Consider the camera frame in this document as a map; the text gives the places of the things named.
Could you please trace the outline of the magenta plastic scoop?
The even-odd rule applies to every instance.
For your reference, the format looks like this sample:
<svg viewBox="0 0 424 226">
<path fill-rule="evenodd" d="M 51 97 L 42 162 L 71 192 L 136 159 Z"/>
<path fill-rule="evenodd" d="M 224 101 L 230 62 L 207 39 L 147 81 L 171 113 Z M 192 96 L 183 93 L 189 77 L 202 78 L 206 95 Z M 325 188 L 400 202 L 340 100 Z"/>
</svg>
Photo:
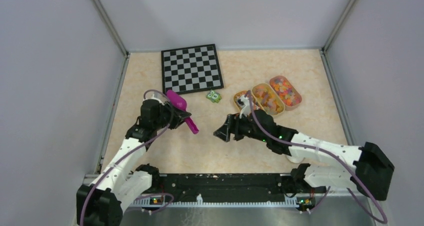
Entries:
<svg viewBox="0 0 424 226">
<path fill-rule="evenodd" d="M 179 94 L 169 89 L 166 92 L 166 96 L 168 97 L 168 99 L 170 100 L 173 106 L 175 106 L 177 109 L 181 111 L 187 112 L 188 104 L 186 100 L 182 98 Z M 188 126 L 188 128 L 191 130 L 193 134 L 196 135 L 199 133 L 199 129 L 197 128 L 196 124 L 194 123 L 194 121 L 191 119 L 190 116 L 185 118 L 184 122 L 186 123 L 186 125 Z"/>
</svg>

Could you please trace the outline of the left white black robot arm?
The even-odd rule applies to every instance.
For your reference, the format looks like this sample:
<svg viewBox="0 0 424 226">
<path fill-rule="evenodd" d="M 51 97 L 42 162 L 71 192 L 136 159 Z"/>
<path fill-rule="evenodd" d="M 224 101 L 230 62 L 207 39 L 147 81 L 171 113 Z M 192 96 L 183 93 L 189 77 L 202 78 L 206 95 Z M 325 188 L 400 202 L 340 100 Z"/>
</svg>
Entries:
<svg viewBox="0 0 424 226">
<path fill-rule="evenodd" d="M 140 116 L 126 132 L 119 150 L 106 168 L 89 185 L 76 193 L 76 219 L 79 226 L 118 226 L 126 209 L 144 191 L 154 193 L 160 179 L 154 174 L 130 173 L 134 164 L 166 130 L 176 129 L 191 116 L 187 102 L 168 97 L 145 99 Z"/>
</svg>

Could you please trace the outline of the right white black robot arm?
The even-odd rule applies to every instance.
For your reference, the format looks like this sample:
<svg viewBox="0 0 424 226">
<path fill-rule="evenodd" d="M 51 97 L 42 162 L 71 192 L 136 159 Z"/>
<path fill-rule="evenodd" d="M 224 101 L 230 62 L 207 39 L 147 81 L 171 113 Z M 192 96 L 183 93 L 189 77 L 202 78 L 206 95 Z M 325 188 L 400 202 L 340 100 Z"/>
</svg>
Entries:
<svg viewBox="0 0 424 226">
<path fill-rule="evenodd" d="M 311 187 L 336 187 L 356 189 L 378 201 L 388 198 L 395 166 L 375 143 L 367 141 L 357 146 L 319 140 L 278 125 L 261 109 L 248 116 L 229 114 L 213 135 L 224 142 L 245 137 L 259 140 L 278 155 L 324 163 L 324 166 L 303 163 L 298 167 L 300 174 L 293 178 L 293 186 L 299 192 L 307 192 Z"/>
</svg>

